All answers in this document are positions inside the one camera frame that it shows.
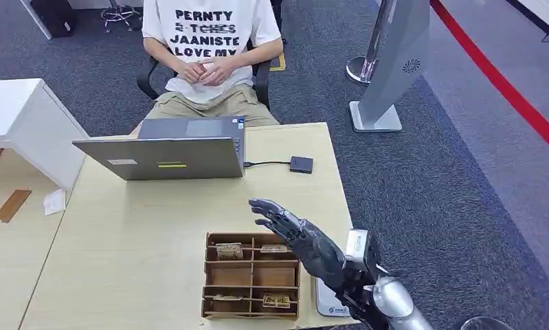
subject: cardboard tray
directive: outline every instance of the cardboard tray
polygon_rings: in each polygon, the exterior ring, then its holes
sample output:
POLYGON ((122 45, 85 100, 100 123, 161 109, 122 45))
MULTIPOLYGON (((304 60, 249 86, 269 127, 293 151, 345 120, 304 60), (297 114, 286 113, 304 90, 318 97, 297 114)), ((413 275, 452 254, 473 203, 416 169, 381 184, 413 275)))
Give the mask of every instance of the cardboard tray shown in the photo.
POLYGON ((205 244, 204 318, 298 318, 300 262, 292 252, 262 252, 283 244, 275 234, 208 233, 205 244), (243 258, 219 260, 217 243, 242 243, 243 258), (263 307, 265 294, 288 294, 290 308, 263 307), (236 300, 216 300, 216 296, 236 300))

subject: printed text on t-shirt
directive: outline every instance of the printed text on t-shirt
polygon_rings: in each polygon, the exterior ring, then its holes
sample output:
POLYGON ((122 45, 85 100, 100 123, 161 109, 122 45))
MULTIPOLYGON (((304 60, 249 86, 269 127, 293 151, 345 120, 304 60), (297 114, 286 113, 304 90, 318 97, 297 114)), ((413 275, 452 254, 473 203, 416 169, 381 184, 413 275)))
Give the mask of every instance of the printed text on t-shirt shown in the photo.
MULTIPOLYGON (((212 36, 204 34, 235 34, 236 26, 234 24, 208 24, 206 22, 228 22, 232 17, 233 12, 192 12, 189 10, 175 10, 177 22, 175 22, 175 30, 191 32, 200 35, 187 36, 184 34, 175 34, 175 37, 169 39, 170 42, 181 45, 211 45, 211 46, 239 46, 240 38, 238 36, 212 36), (184 26, 180 21, 198 21, 204 23, 189 23, 184 26)), ((213 57, 234 55, 236 49, 205 49, 202 47, 175 47, 176 56, 196 56, 196 57, 213 57)))

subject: white paper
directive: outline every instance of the white paper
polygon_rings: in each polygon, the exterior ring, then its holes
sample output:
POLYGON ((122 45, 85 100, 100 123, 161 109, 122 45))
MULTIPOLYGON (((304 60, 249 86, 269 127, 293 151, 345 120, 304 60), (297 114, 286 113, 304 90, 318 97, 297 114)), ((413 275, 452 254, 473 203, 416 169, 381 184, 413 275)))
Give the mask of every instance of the white paper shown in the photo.
POLYGON ((137 162, 133 159, 107 159, 112 165, 136 165, 137 162))
POLYGON ((63 189, 58 189, 47 194, 43 199, 43 209, 45 215, 52 215, 57 212, 62 212, 66 209, 66 192, 63 189))

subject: khaki shorts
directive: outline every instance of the khaki shorts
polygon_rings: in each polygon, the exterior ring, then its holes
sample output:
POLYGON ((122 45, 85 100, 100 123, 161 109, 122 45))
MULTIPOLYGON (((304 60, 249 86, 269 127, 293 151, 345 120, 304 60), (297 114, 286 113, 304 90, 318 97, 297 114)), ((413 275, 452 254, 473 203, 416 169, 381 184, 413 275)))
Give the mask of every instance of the khaki shorts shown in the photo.
MULTIPOLYGON (((169 91, 155 100, 155 106, 145 119, 218 116, 245 116, 247 127, 279 124, 246 84, 232 87, 208 104, 191 102, 180 93, 169 91)), ((133 134, 138 133, 140 127, 141 124, 133 134)))

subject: laptop sticker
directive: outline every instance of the laptop sticker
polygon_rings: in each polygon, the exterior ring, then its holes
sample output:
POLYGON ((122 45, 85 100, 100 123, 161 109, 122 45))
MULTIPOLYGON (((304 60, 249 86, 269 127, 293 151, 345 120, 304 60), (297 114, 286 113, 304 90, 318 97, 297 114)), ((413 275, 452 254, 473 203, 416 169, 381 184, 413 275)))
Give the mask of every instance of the laptop sticker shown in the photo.
POLYGON ((186 164, 183 162, 157 162, 158 168, 185 168, 186 164))
POLYGON ((112 165, 137 165, 133 159, 107 159, 112 165))

